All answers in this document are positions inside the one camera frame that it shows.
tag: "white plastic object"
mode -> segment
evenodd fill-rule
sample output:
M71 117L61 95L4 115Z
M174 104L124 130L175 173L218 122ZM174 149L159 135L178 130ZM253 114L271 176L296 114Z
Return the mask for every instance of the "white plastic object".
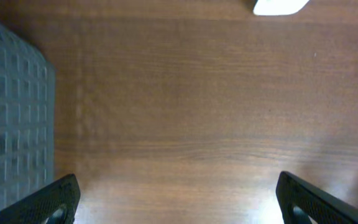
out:
M258 16L284 16L297 13L309 0L258 0L254 14Z

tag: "wooden table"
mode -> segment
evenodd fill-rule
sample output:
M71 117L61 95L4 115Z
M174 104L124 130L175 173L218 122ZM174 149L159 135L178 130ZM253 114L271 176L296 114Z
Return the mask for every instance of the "wooden table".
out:
M0 1L57 70L77 223L281 223L289 170L358 207L358 0Z

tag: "gray plastic basket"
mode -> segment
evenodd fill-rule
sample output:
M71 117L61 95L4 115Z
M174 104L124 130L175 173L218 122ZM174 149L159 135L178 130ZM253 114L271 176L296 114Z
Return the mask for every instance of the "gray plastic basket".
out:
M55 72L0 25L0 210L53 181Z

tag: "wood grain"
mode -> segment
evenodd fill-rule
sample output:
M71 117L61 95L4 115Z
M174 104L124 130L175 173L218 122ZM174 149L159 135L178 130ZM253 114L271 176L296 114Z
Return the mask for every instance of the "wood grain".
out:
M77 223L282 223L289 170L358 207L358 1L0 2L57 69Z

